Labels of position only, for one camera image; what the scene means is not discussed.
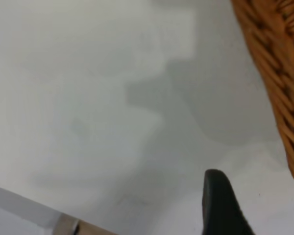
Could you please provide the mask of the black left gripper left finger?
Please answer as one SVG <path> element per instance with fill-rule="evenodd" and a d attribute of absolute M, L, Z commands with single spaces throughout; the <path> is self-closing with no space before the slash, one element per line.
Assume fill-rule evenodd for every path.
<path fill-rule="evenodd" d="M 204 235 L 253 235 L 227 176 L 220 170 L 205 171 L 202 218 Z"/>

